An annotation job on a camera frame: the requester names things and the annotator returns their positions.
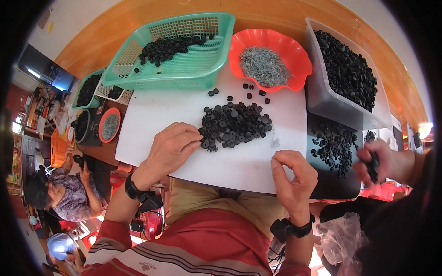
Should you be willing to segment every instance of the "orange wavy bowl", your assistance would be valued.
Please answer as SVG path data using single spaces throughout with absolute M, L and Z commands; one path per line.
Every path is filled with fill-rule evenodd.
M 287 66 L 292 75 L 289 85 L 262 87 L 254 78 L 244 76 L 240 67 L 240 54 L 244 48 L 268 47 L 278 53 L 281 61 Z M 253 80 L 259 89 L 266 92 L 276 92 L 283 87 L 293 91 L 300 90 L 305 84 L 305 78 L 312 73 L 312 63 L 304 48 L 293 38 L 269 29 L 247 29 L 232 36 L 229 49 L 230 70 L 238 78 Z
M 106 141 L 106 140 L 103 138 L 103 136 L 101 135 L 101 132 L 103 131 L 103 123 L 104 123 L 104 120 L 106 120 L 106 118 L 107 118 L 109 115 L 114 114 L 114 113 L 118 115 L 118 127 L 117 127 L 117 131 L 115 131 L 114 136 L 112 136 L 109 140 Z M 103 114 L 103 116 L 101 117 L 100 124 L 98 125 L 98 136 L 100 137 L 100 140 L 101 140 L 103 143 L 109 143 L 109 142 L 111 142 L 112 139 L 114 139 L 115 136 L 117 135 L 118 130 L 120 129 L 120 125 L 121 125 L 121 114 L 120 114 L 120 111 L 119 111 L 118 108 L 116 108 L 116 107 L 111 107 L 111 108 L 109 108 L 109 109 Z

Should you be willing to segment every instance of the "hand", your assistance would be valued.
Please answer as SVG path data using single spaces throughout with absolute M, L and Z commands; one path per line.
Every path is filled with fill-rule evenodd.
M 196 127 L 177 122 L 156 134 L 149 156 L 132 175 L 136 188 L 147 191 L 160 178 L 179 169 L 199 147 L 202 138 Z
M 359 161 L 353 165 L 353 169 L 356 171 L 357 177 L 360 181 L 364 182 L 366 188 L 372 185 L 379 184 L 380 181 L 384 181 L 391 174 L 391 160 L 393 150 L 383 140 L 370 141 L 360 148 L 356 153 L 356 156 L 365 162 L 371 161 L 370 152 L 376 152 L 379 156 L 379 167 L 377 169 L 377 183 L 373 183 L 367 172 L 367 166 L 364 162 Z
M 80 179 L 81 179 L 81 183 L 83 183 L 83 185 L 89 185 L 89 175 L 91 174 L 91 172 L 88 169 L 88 164 L 86 162 L 84 162 L 84 167 L 83 170 L 80 170 Z
M 283 165 L 293 170 L 295 177 L 289 181 Z M 318 172 L 298 151 L 277 151 L 271 159 L 273 180 L 279 202 L 289 214 L 298 213 L 299 208 L 309 207 L 309 198 L 318 183 Z
M 73 147 L 68 147 L 66 149 L 66 152 L 65 152 L 65 163 L 68 166 L 70 166 L 70 167 L 72 167 L 72 164 L 73 164 L 73 161 L 74 161 L 74 157 L 73 157 L 74 153 L 75 153 L 75 149 Z

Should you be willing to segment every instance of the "orange crate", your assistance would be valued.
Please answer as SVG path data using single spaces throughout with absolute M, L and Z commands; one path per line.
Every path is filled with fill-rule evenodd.
M 63 165 L 67 146 L 66 141 L 60 137 L 58 130 L 55 129 L 51 135 L 51 167 L 59 168 Z

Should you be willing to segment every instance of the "person's left hand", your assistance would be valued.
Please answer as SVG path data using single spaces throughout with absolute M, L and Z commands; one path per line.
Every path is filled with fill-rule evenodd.
M 72 167 L 73 161 L 74 161 L 74 153 L 75 149 L 73 147 L 68 147 L 65 152 L 65 162 L 67 165 Z
M 196 127 L 175 122 L 155 135 L 149 156 L 132 174 L 132 182 L 140 191 L 149 188 L 161 177 L 179 169 L 201 145 L 203 138 Z
M 295 177 L 289 181 L 283 165 L 293 170 Z M 276 195 L 281 205 L 289 214 L 298 212 L 298 208 L 308 207 L 309 198 L 318 183 L 318 172 L 298 151 L 281 150 L 271 159 Z
M 83 183 L 83 185 L 89 185 L 89 175 L 91 174 L 91 172 L 88 169 L 88 164 L 86 162 L 84 162 L 84 167 L 83 170 L 80 170 L 80 179 L 81 179 L 81 183 Z

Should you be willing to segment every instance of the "khaki pants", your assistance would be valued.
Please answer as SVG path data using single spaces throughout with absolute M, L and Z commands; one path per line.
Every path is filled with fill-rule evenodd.
M 216 208 L 240 214 L 272 240 L 270 226 L 275 220 L 284 218 L 287 212 L 277 197 L 243 193 L 237 200 L 220 198 L 217 189 L 175 178 L 170 180 L 170 192 L 170 216 L 166 218 L 167 225 L 172 225 L 193 211 Z

